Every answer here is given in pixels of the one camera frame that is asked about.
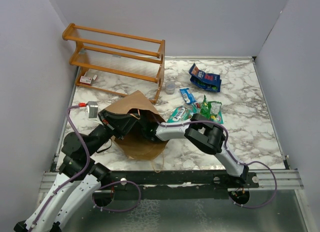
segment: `wooden rack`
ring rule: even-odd
[[[93,33],[154,43],[158,44],[159,47],[157,51],[148,51],[144,49],[116,45],[113,43],[84,38],[81,31],[89,31]],[[113,93],[116,95],[127,96],[127,94],[124,93],[80,83],[81,76],[84,76],[89,69],[93,69],[157,83],[158,88],[155,97],[154,99],[150,100],[154,104],[157,102],[164,82],[165,40],[157,40],[103,29],[78,26],[74,23],[69,24],[62,34],[62,38],[66,41],[75,41],[76,44],[75,51],[71,56],[69,63],[71,65],[81,67],[81,72],[75,81],[77,86]]]

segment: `teal package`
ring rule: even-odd
[[[180,93],[182,94],[184,101],[188,105],[196,102],[196,99],[195,99],[194,95],[190,92],[189,88],[181,88]]]
[[[185,121],[189,119],[190,111],[184,106],[176,108],[168,119],[167,123]]]

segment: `white marble surface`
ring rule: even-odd
[[[220,74],[222,79],[220,93],[206,92],[191,84],[188,70],[194,62],[205,72]],[[156,93],[155,83],[96,70],[95,72],[99,76],[95,84],[98,87],[127,94],[140,90],[150,98],[153,98]],[[190,88],[199,102],[202,102],[203,95],[206,95],[209,101],[222,102],[222,117],[224,126],[229,131],[229,143],[241,160],[246,163],[259,160],[272,169],[285,168],[257,75],[250,60],[166,60],[165,82],[168,80],[174,80],[177,89],[174,94],[168,95],[164,92],[163,86],[155,105],[165,119],[169,118],[176,107],[185,105],[179,88]],[[114,94],[77,87],[73,104],[97,101],[99,109],[103,109],[119,98],[120,96]],[[97,126],[96,123],[86,119],[84,109],[73,110],[70,116],[81,133],[88,134]],[[71,131],[68,124],[65,135]],[[63,157],[64,154],[60,153],[57,168],[63,162]],[[94,154],[92,158],[111,170],[153,170],[150,161],[129,159],[114,144],[108,151]],[[155,168],[161,168],[162,162],[162,155],[159,155],[154,160]],[[250,168],[262,169],[263,167],[253,164]],[[213,155],[199,151],[188,140],[172,139],[164,150],[163,169],[218,170],[224,167]]]

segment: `red connector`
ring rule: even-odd
[[[86,107],[87,104],[86,104],[86,103],[79,103],[78,106],[79,106],[79,107]]]

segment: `black cable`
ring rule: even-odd
[[[96,153],[97,153],[97,154],[100,154],[100,153],[102,153],[102,152],[104,152],[104,151],[106,151],[106,150],[110,149],[110,148],[111,148],[111,146],[112,146],[112,139],[111,139],[111,144],[110,144],[110,146],[109,146],[108,148],[105,148],[105,149],[102,149],[102,150],[100,150],[100,151],[97,151]]]

